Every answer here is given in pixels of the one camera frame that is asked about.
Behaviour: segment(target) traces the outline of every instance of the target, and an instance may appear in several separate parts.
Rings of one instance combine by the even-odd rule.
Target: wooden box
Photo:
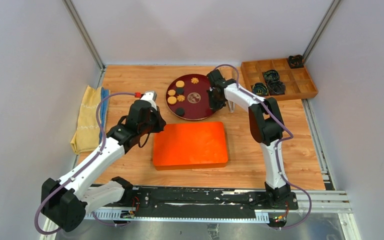
[[[318,93],[307,68],[291,69],[286,58],[244,61],[240,65],[240,69],[245,81],[245,87],[251,92],[256,83],[266,85],[263,78],[264,72],[274,69],[279,73],[280,81],[282,81],[286,87],[285,94],[269,95],[266,96],[266,98],[273,97],[278,101],[309,99],[314,98]]]

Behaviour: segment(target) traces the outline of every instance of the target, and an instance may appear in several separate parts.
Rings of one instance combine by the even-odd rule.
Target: yellow cloth
[[[101,102],[101,88],[87,86],[81,100],[77,119],[77,130],[70,142],[75,154],[91,152],[99,145],[99,126],[96,119],[97,107]]]

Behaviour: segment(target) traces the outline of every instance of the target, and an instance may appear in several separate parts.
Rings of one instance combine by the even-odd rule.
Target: gray wall
[[[302,54],[330,0],[74,0],[106,64],[240,64]]]
[[[307,66],[334,179],[362,239],[384,239],[384,1],[344,0]]]
[[[0,239],[38,239],[41,185],[68,171],[87,84],[98,79],[61,0],[0,1]]]

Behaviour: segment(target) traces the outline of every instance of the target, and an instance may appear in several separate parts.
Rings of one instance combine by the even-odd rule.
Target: wooden table
[[[167,124],[184,123],[169,111],[165,102],[168,85],[176,78],[186,74],[208,74],[211,66],[131,66],[110,65],[106,69],[102,86],[116,92],[145,92],[154,90],[158,97],[156,104]],[[232,76],[229,68],[221,68],[223,76]],[[110,99],[108,108],[107,131],[121,116],[127,115],[130,105],[137,98],[115,96]],[[283,142],[283,160],[289,180],[308,190],[324,190],[319,162],[311,139],[301,100],[278,102],[285,125],[295,138]],[[239,106],[234,113],[227,107],[203,120],[224,123],[227,145],[228,164],[224,168],[155,170],[152,163],[154,136],[151,134],[144,148],[133,147],[127,155],[115,161],[97,180],[105,184],[111,178],[120,176],[133,185],[154,186],[190,186],[215,188],[264,188],[266,169],[260,145],[256,143],[249,127],[248,114]],[[79,163],[89,153],[79,156]]]

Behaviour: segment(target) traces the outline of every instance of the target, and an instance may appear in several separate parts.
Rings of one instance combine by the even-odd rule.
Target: round tray
[[[199,82],[193,84],[191,82],[192,78],[197,78]],[[171,105],[167,102],[167,99],[170,97],[168,92],[169,90],[176,90],[177,81],[184,82],[183,95],[185,97],[185,100],[177,101],[174,105]],[[168,86],[167,91],[165,92],[165,103],[167,104],[168,109],[170,109],[170,111],[179,118],[192,121],[206,119],[214,114],[214,112],[210,108],[210,101],[207,93],[207,90],[209,89],[210,81],[208,80],[207,76],[201,74],[184,75],[174,80]],[[177,108],[184,109],[183,116],[179,116],[176,114]]]

